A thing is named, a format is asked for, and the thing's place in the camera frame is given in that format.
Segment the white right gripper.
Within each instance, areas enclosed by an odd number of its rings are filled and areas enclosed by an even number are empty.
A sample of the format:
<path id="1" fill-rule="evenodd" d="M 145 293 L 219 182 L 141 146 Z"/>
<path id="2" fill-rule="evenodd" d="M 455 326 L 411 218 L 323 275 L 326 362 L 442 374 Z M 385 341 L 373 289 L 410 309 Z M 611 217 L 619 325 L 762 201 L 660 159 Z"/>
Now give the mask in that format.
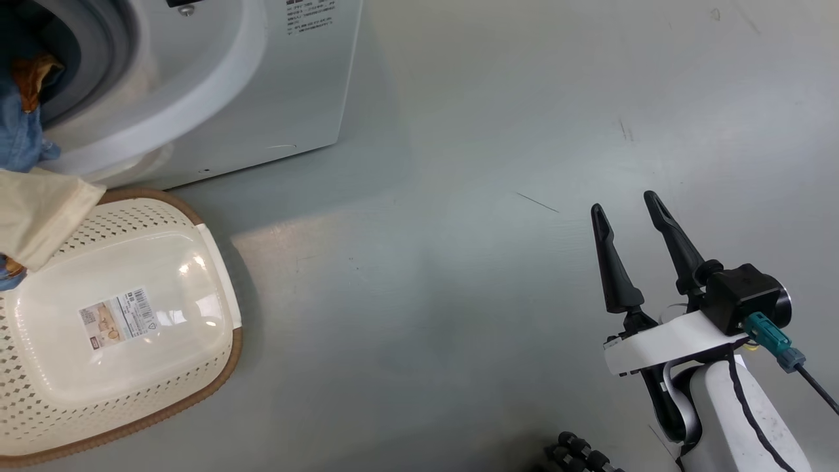
<path id="1" fill-rule="evenodd" d="M 700 292 L 713 273 L 722 271 L 722 263 L 701 256 L 655 191 L 645 191 L 644 201 L 654 227 L 665 240 L 677 274 L 677 291 L 687 296 Z M 591 207 L 591 224 L 606 311 L 624 314 L 624 332 L 633 334 L 604 344 L 610 374 L 630 373 L 746 340 L 743 332 L 726 335 L 702 311 L 659 325 L 642 310 L 644 296 L 633 286 L 621 262 L 614 245 L 614 231 L 600 204 Z"/>

